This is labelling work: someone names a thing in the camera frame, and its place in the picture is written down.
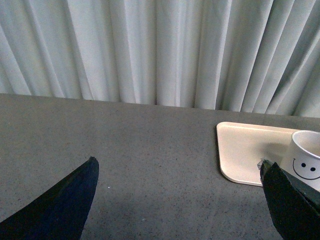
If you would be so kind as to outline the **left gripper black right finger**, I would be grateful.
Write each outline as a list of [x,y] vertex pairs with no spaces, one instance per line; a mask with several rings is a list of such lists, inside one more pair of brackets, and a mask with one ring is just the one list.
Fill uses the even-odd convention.
[[262,159],[257,167],[272,223],[284,240],[320,238],[320,192]]

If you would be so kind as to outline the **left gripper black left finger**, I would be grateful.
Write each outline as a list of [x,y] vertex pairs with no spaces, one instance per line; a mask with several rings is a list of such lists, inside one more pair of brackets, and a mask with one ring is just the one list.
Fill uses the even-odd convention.
[[90,157],[57,184],[0,223],[2,240],[79,240],[99,178]]

